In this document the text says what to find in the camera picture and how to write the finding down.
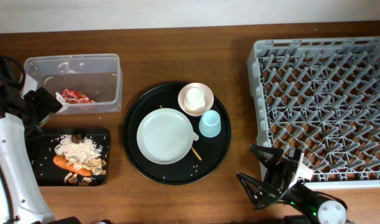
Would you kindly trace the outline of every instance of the clear plastic bin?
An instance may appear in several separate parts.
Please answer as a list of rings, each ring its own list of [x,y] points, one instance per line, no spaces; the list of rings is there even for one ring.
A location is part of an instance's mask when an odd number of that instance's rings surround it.
[[[122,70],[116,54],[32,57],[22,94],[44,87],[56,96],[76,90],[95,103],[66,104],[57,114],[118,112],[122,102]]]

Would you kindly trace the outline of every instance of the round tray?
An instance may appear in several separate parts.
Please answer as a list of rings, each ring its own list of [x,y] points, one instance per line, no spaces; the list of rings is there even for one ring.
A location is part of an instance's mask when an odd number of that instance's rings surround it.
[[[200,134],[198,124],[201,117],[191,117],[179,107],[177,97],[180,90],[188,83],[167,83],[149,90],[129,109],[123,124],[123,146],[133,166],[144,176],[163,184],[182,185],[198,181],[210,174],[224,159],[231,141],[231,124],[227,111],[220,100],[215,97],[212,109],[221,117],[221,132],[214,138]],[[181,160],[167,165],[149,161],[137,145],[137,129],[143,118],[160,108],[172,108],[182,112],[190,120],[193,130],[200,139],[194,141],[193,147],[202,158],[199,161],[190,150]]]

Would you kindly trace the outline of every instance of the red snack package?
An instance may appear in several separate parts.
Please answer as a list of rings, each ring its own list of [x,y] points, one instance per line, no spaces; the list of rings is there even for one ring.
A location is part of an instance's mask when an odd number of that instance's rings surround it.
[[[75,90],[63,90],[61,94],[66,103],[75,104],[75,103],[95,103],[94,100],[89,100],[86,95],[83,95]]]

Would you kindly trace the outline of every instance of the black tray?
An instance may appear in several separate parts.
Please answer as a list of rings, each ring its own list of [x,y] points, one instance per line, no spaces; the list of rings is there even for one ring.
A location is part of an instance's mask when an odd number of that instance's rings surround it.
[[[75,186],[74,184],[63,183],[64,177],[70,171],[59,168],[53,163],[53,158],[56,155],[54,148],[60,142],[56,138],[64,134],[81,134],[83,138],[92,138],[98,146],[101,145],[103,147],[101,158],[107,163],[103,167],[107,171],[107,174],[92,175],[93,181],[89,186],[99,186],[106,183],[109,165],[109,147],[111,146],[111,136],[107,129],[43,129],[42,131],[43,134],[40,137],[25,141],[28,157],[39,186]]]
[[[200,134],[198,124],[201,117],[191,117],[184,113],[177,101],[178,93],[188,83],[167,83],[149,90],[142,95],[129,109],[123,125],[123,145],[132,165],[144,176],[163,184],[182,185],[198,181],[210,174],[225,157],[231,140],[231,124],[227,111],[220,100],[215,97],[212,109],[221,117],[221,132],[214,138]],[[202,161],[190,150],[178,162],[161,165],[149,161],[137,145],[137,129],[143,118],[160,108],[172,108],[182,112],[190,120],[193,130],[200,139],[194,141]]]

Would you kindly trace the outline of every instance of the tray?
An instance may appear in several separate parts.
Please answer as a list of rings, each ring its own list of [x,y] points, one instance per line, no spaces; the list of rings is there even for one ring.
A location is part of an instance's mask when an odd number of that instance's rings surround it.
[[[202,136],[198,130],[200,117],[191,117],[179,107],[177,96],[188,83],[167,83],[149,90],[129,109],[123,125],[123,144],[132,165],[144,176],[163,184],[182,185],[198,181],[215,170],[225,157],[231,141],[231,124],[227,111],[220,100],[215,97],[212,106],[221,117],[221,132],[214,138]],[[160,108],[172,108],[182,112],[191,122],[193,130],[200,139],[193,143],[202,158],[199,161],[192,151],[178,162],[160,165],[145,158],[137,146],[137,129],[142,119],[151,111]]]
[[[258,145],[301,149],[312,189],[380,187],[380,37],[260,40],[247,64]]]
[[[98,146],[102,146],[101,158],[107,165],[103,167],[107,171],[106,175],[92,175],[92,183],[89,186],[99,186],[106,183],[109,166],[109,148],[111,146],[111,136],[107,129],[43,129],[43,135],[35,139],[26,140],[28,157],[32,164],[36,181],[39,186],[75,186],[73,184],[64,184],[64,177],[70,172],[59,168],[53,163],[56,155],[54,148],[59,144],[56,140],[64,134],[81,134],[81,136],[92,138]]]

